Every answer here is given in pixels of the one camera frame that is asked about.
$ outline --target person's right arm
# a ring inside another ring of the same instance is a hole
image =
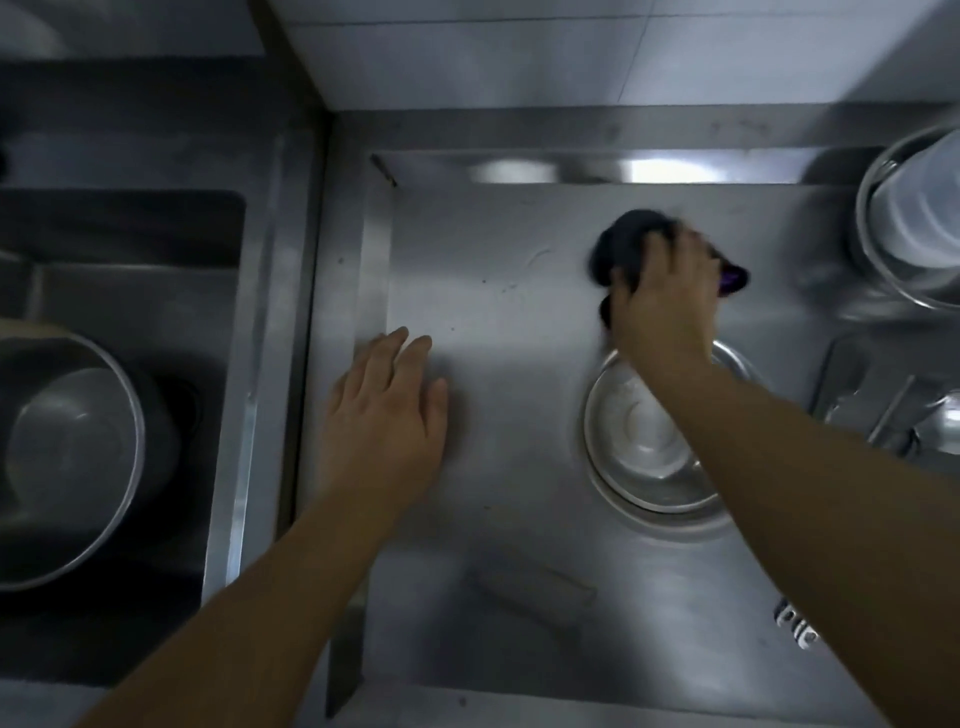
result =
[[[960,484],[924,473],[708,358],[716,265],[647,245],[613,336],[699,456],[756,558],[898,726],[960,725]]]

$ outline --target hand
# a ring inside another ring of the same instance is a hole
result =
[[[649,233],[643,275],[635,293],[613,271],[613,341],[648,386],[672,373],[710,363],[720,261],[700,233],[682,228],[671,254],[666,239]]]
[[[399,353],[406,338],[398,328],[357,355],[330,393],[321,437],[324,487],[365,492],[396,515],[436,479],[446,438],[446,381],[420,390],[432,341]]]

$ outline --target person's left hand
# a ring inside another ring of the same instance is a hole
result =
[[[323,487],[364,493],[397,515],[433,484],[446,438],[446,381],[421,393],[432,341],[399,353],[406,338],[398,328],[357,355],[330,393],[321,436]]]

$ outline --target forearm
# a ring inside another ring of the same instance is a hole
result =
[[[394,524],[334,491],[80,723],[285,728]]]
[[[780,589],[890,717],[952,715],[955,484],[719,368],[663,376],[657,396]]]

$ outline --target plastic container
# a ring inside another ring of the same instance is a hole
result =
[[[960,267],[960,131],[908,159],[870,200],[877,245],[920,268]]]

